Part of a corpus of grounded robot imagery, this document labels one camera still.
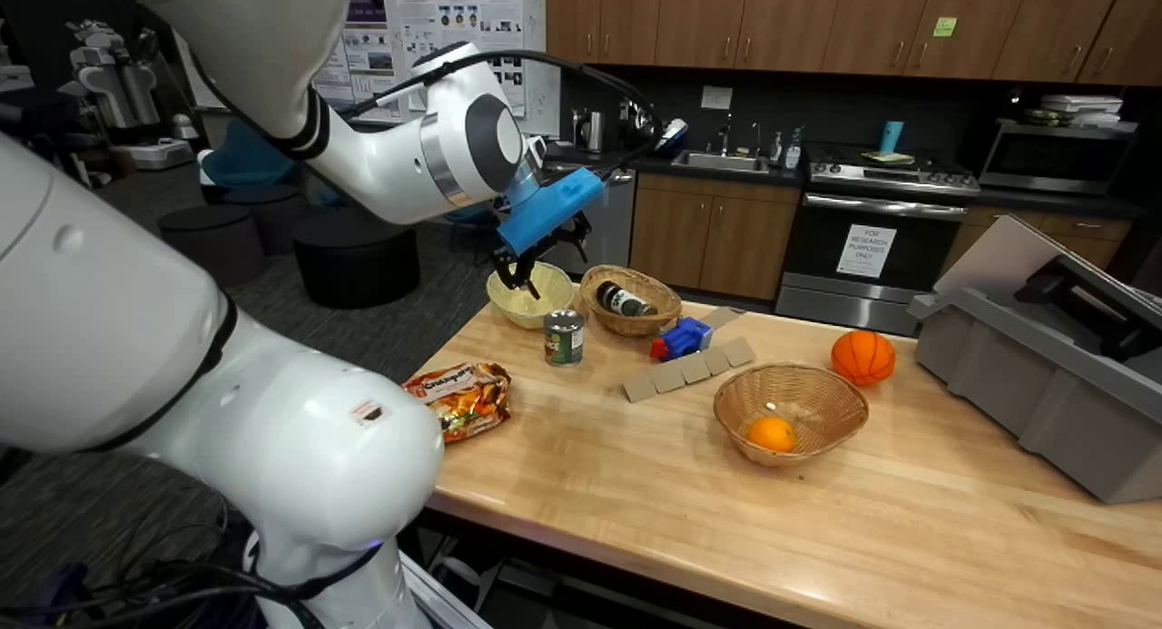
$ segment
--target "wicker basket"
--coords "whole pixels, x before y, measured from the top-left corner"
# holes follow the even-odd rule
[[[767,408],[767,402],[775,410]],[[791,452],[746,439],[760,416],[779,416],[795,428]],[[851,438],[868,420],[863,394],[835,373],[802,364],[767,364],[727,379],[715,394],[715,417],[746,458],[765,466],[795,465]]]
[[[486,288],[488,299],[508,320],[524,329],[540,329],[544,327],[545,314],[572,306],[573,280],[564,270],[544,262],[536,262],[529,277],[537,287],[540,300],[533,299],[525,290],[504,286],[497,273],[488,277]]]
[[[622,316],[597,303],[597,287],[610,280],[617,286],[641,298],[658,310],[651,316]],[[601,324],[622,336],[653,336],[665,323],[672,322],[682,312],[682,299],[668,286],[647,274],[621,266],[594,266],[581,278],[581,299],[593,310]]]

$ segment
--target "tin can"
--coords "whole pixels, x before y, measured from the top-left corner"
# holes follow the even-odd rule
[[[545,314],[545,360],[555,366],[581,363],[584,343],[584,317],[573,309]]]

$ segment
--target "wooden table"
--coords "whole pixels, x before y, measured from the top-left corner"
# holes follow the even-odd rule
[[[715,341],[825,366],[844,331],[746,314]],[[631,405],[618,383],[647,341],[593,322],[582,363],[553,367],[539,331],[486,307],[423,370],[505,365],[514,416],[449,446],[429,505],[806,627],[1162,624],[1162,502],[1100,505],[892,343],[867,426],[773,470],[713,417],[734,371]]]

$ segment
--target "blue cup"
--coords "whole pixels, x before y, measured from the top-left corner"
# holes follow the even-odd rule
[[[880,140],[880,152],[896,152],[896,142],[904,131],[904,121],[888,121],[883,124],[883,138]]]

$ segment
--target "black ottoman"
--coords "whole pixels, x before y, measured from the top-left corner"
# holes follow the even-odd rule
[[[392,226],[359,209],[339,209],[294,229],[307,295],[335,309],[360,309],[399,300],[419,286],[416,230]]]
[[[300,188],[287,185],[236,188],[222,196],[222,201],[250,209],[267,255],[290,252],[294,227],[310,213]]]
[[[194,207],[157,220],[162,240],[207,270],[218,286],[263,272],[263,244],[250,210],[235,205]]]

